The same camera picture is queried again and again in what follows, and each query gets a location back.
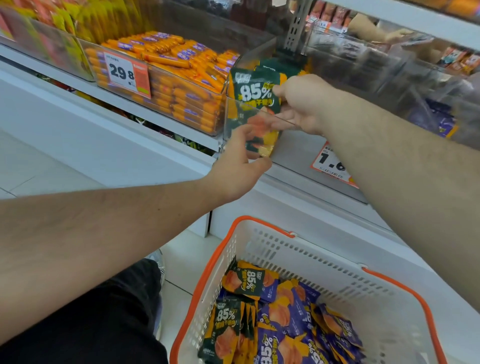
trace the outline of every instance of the person's right hand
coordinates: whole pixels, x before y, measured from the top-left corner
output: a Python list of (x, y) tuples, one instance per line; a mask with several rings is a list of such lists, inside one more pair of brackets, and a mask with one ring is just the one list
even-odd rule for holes
[(308, 134), (322, 134), (321, 98), (337, 90), (314, 74), (293, 76), (285, 83), (275, 85), (273, 92), (287, 101), (282, 111), (275, 115), (271, 129), (301, 128)]

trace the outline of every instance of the white sneaker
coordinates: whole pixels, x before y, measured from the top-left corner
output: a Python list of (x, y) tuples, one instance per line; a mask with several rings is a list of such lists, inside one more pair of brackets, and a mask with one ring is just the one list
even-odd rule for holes
[[(161, 273), (160, 284), (161, 284), (162, 289), (163, 289), (163, 284), (165, 282), (165, 264), (164, 264), (164, 261), (163, 261), (162, 251), (160, 249), (157, 249), (153, 253), (147, 255), (145, 258), (151, 259), (151, 260), (156, 262), (156, 264), (158, 266), (158, 269), (160, 270), (160, 273)], [(162, 330), (161, 317), (162, 317), (162, 306), (163, 306), (162, 305), (162, 290), (160, 290), (160, 292), (158, 294), (160, 296), (160, 301), (158, 303), (158, 310), (157, 310), (157, 314), (156, 314), (156, 317), (155, 317), (153, 334), (155, 335), (155, 338), (157, 340), (160, 340), (160, 333), (161, 333), (161, 330)]]

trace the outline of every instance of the hand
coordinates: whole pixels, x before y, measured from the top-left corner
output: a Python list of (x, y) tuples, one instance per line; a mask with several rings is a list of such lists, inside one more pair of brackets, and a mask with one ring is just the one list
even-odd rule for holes
[(250, 191), (262, 174), (270, 169), (270, 158), (259, 158), (258, 153), (247, 151), (246, 140), (252, 138), (253, 126), (242, 125), (232, 132), (225, 151), (204, 177), (205, 182), (220, 197), (220, 204), (235, 201)]
[(337, 89), (314, 74), (293, 76), (284, 84), (275, 85), (273, 92), (286, 100), (288, 105), (272, 119), (272, 130), (285, 130), (299, 127), (308, 134), (322, 134), (320, 120), (322, 98), (337, 92)]

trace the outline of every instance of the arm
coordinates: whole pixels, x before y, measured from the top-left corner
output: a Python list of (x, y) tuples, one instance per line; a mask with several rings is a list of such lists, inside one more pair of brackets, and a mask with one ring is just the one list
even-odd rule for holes
[(274, 91), (311, 118), (292, 110), (281, 116), (323, 133), (380, 216), (480, 312), (480, 152), (317, 76), (291, 78)]
[(250, 131), (196, 181), (0, 201), (0, 344), (252, 189), (271, 161), (248, 163)]

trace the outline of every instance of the white plastic basket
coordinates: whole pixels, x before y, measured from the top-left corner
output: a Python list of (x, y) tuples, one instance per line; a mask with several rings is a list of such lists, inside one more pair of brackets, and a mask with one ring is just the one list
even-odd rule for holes
[(208, 262), (170, 353), (170, 364), (198, 364), (210, 313), (234, 256), (297, 278), (353, 323), (364, 363), (447, 364), (432, 313), (416, 292), (264, 221), (243, 216)]

